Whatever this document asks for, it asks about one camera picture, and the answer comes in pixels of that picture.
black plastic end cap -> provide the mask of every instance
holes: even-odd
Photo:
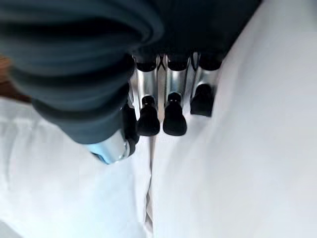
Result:
[[[154,136],[159,133],[160,124],[158,113],[154,107],[147,106],[141,109],[137,122],[137,132],[143,136]]]
[[[136,143],[133,139],[127,139],[127,141],[129,143],[129,146],[130,146],[130,153],[129,153],[129,156],[130,156],[135,152]]]
[[[197,87],[195,96],[190,103],[190,113],[211,117],[216,88],[207,84]]]
[[[178,102],[170,102],[165,108],[163,130],[168,135],[182,136],[187,131],[187,123]]]

dark gray padded sleeve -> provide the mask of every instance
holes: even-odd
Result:
[[[134,62],[163,34],[146,0],[0,0],[0,52],[15,86],[73,140],[98,143],[122,127]]]

white bedsheet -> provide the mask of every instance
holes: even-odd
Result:
[[[317,1],[265,0],[222,65],[212,119],[156,139],[155,238],[317,237]]]
[[[0,99],[0,220],[24,238],[146,237],[148,140],[139,143],[105,166],[29,105]]]

black rubber foot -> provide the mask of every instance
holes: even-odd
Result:
[[[165,108],[163,130],[166,134],[181,136],[187,131],[187,123],[180,106],[180,96],[171,94],[168,97],[168,105]]]
[[[122,111],[125,138],[131,138],[135,141],[135,144],[137,144],[140,137],[136,131],[137,119],[135,117],[135,110],[133,108],[130,108],[128,104],[125,104]]]
[[[129,156],[130,156],[135,152],[136,143],[133,139],[128,139],[128,142],[129,142],[129,146],[130,146],[130,153],[129,153]]]
[[[157,135],[160,125],[154,99],[147,96],[142,99],[142,102],[144,107],[140,111],[140,119],[137,122],[137,132],[143,136]]]
[[[215,93],[216,87],[211,88],[207,84],[199,85],[190,103],[190,113],[211,117]]]

wooden surface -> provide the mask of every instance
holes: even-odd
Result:
[[[10,83],[7,77],[7,71],[10,66],[10,60],[0,56],[0,97],[12,98],[18,101],[30,102],[30,98],[18,92]]]

